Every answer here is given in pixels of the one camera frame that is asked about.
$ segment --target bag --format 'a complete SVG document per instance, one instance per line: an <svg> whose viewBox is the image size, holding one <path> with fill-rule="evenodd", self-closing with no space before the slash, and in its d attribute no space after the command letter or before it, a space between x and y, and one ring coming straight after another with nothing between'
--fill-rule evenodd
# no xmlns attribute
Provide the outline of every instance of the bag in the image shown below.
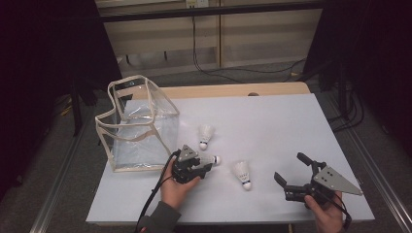
<svg viewBox="0 0 412 233"><path fill-rule="evenodd" d="M143 76L111 82L113 109L95 117L96 130L114 172L163 168L177 149L179 111Z"/></svg>

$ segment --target sleeve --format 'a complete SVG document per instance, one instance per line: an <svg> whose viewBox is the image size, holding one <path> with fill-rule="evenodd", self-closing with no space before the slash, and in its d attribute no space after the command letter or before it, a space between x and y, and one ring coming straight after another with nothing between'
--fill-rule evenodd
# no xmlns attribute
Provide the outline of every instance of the sleeve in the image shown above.
<svg viewBox="0 0 412 233"><path fill-rule="evenodd" d="M151 216L143 216L137 226L142 233L171 233L181 214L159 201Z"/></svg>

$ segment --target gray carpet floor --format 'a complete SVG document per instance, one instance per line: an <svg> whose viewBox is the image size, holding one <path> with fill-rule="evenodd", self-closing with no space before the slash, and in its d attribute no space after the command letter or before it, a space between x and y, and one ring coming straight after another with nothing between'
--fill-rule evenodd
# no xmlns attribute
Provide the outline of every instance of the gray carpet floor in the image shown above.
<svg viewBox="0 0 412 233"><path fill-rule="evenodd" d="M278 70L289 67L291 63L256 65L257 70ZM175 75L151 77L159 86L225 84L236 83L222 76L232 77L238 83L268 83L283 82L290 77L290 71L263 74L247 71L220 71L219 76L209 76L201 72L188 72ZM336 90L320 92L316 78L307 82L319 100L326 117L335 117ZM54 232L133 232L133 226L97 226L86 222L86 216L92 203L96 188L107 160L102 146L98 145L95 132L94 116L111 108L106 93L96 91L99 97L95 107L82 104L84 133L79 139L77 148L70 160L70 166L57 193L55 205L51 210L51 218L45 223L48 233ZM342 122L337 120L331 125L336 127ZM387 179L395 194L412 210L412 158L409 157L398 141L382 128L379 118L364 106L364 120L353 129L360 138L360 143L373 157L382 174ZM375 220L355 222L349 232L402 232L390 206L383 197L376 182L371 178L361 159L361 151L351 137L351 131L343 130L335 137L344 151L355 176L361 183L361 188ZM49 134L37 150L35 159L27 170L21 186L12 187L0 204L0 232L21 233L30 232L33 223L48 198L50 190L55 186L55 179L60 172L61 164L66 159L74 138L74 120L71 114L57 115L53 120ZM296 233L316 232L314 222L302 222L293 226ZM247 226L179 226L178 232L283 232L278 225L247 225Z"/></svg>

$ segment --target table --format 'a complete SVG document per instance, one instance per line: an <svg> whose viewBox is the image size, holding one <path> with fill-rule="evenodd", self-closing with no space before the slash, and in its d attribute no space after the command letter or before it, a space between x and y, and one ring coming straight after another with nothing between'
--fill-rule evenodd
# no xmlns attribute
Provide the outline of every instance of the table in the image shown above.
<svg viewBox="0 0 412 233"><path fill-rule="evenodd" d="M325 161L351 183L357 183L316 97L305 83L181 86L163 91L181 112L178 145L188 144L197 150L195 129L207 120L217 131L206 152L223 159L190 192L181 208L180 224L314 219L302 203L285 201L283 188L273 180L276 171L289 184L310 181L311 169L296 158L298 152ZM261 96L245 97L249 93ZM251 191L245 191L230 173L231 165L239 159L249 162ZM135 224L158 176L158 171L113 173L107 164L86 221ZM343 198L354 221L374 219L363 196L344 194ZM159 193L147 214L158 200Z"/></svg>

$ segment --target white shuttlecock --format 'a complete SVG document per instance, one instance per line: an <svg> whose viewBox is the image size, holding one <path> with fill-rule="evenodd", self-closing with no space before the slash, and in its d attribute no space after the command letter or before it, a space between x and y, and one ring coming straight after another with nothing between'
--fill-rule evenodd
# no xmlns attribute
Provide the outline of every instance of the white shuttlecock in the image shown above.
<svg viewBox="0 0 412 233"><path fill-rule="evenodd" d="M252 188L252 183L249 177L249 166L246 161L240 161L232 167L233 174L239 179L246 190Z"/></svg>
<svg viewBox="0 0 412 233"><path fill-rule="evenodd" d="M202 124L199 126L199 147L202 150L207 149L207 144L215 133L215 128L210 124Z"/></svg>
<svg viewBox="0 0 412 233"><path fill-rule="evenodd" d="M200 152L198 156L200 158L200 164L212 163L213 165L219 165L221 164L221 161L222 161L219 156L205 153L205 152Z"/></svg>

